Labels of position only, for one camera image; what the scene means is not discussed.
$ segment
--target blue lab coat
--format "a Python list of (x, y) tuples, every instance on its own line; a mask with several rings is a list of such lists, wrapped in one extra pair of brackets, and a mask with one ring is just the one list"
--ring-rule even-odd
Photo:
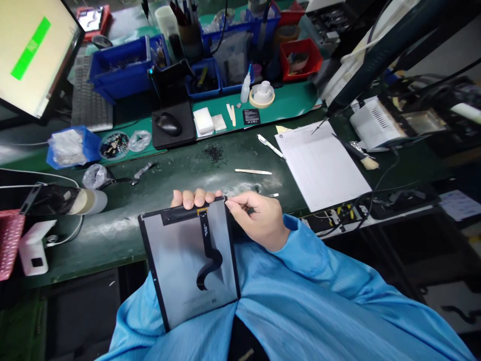
[(284, 215), (288, 241), (270, 253), (235, 245), (241, 299), (165, 333), (152, 277), (120, 306), (102, 360), (225, 360), (234, 315), (270, 360), (474, 360), (429, 307), (371, 267), (328, 248)]

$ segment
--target hand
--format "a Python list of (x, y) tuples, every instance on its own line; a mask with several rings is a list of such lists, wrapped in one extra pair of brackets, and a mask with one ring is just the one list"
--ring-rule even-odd
[(191, 210), (194, 205), (197, 207), (202, 207), (205, 202), (212, 203), (216, 197), (222, 197), (222, 191), (216, 191), (215, 194), (212, 192), (205, 192), (203, 189), (197, 188), (195, 193), (191, 191), (177, 191), (174, 190), (174, 198), (171, 207), (178, 207), (184, 205), (184, 208)]
[[(284, 226), (278, 200), (263, 197), (255, 192), (245, 192), (230, 198), (225, 205), (253, 241), (271, 252), (277, 252), (284, 247), (290, 230)], [(254, 212), (248, 214), (249, 208)]]

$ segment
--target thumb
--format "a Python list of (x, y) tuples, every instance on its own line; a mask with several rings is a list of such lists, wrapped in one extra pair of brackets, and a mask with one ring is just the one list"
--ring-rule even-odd
[(242, 228), (248, 226), (250, 222), (252, 222), (252, 219), (249, 217), (247, 212), (242, 209), (239, 203), (234, 201), (225, 201), (225, 205), (227, 208), (229, 208), (230, 213)]

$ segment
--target keyboard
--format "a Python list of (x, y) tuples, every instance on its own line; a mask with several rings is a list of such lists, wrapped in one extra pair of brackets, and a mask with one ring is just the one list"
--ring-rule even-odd
[(92, 132), (109, 130), (114, 126), (113, 106), (95, 92), (88, 82), (90, 56), (75, 59), (75, 85), (72, 100), (72, 126), (85, 125)]

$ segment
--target computer mouse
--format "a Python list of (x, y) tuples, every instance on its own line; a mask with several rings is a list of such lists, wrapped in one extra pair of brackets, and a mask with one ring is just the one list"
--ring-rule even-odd
[(164, 112), (155, 120), (157, 126), (164, 133), (172, 136), (179, 136), (182, 133), (182, 126), (179, 121), (170, 113)]

